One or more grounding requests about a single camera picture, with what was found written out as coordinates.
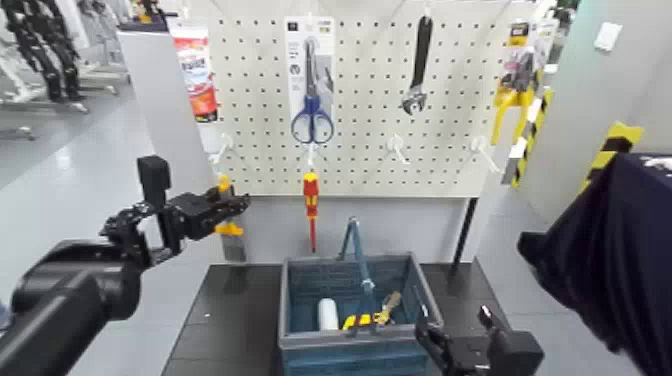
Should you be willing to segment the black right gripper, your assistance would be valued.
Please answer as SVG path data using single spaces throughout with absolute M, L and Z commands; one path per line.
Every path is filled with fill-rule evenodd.
M 490 376 L 492 375 L 491 341 L 501 340 L 501 320 L 487 305 L 481 305 L 477 313 L 486 336 L 449 336 L 429 323 L 429 310 L 420 304 L 415 323 L 415 338 L 427 352 L 442 375 Z

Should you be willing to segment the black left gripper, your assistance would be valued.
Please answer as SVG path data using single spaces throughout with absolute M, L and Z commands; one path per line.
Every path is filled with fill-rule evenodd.
M 232 186 L 218 185 L 205 193 L 180 194 L 166 203 L 166 239 L 200 240 L 229 218 L 244 213 L 251 204 L 249 194 L 231 196 Z

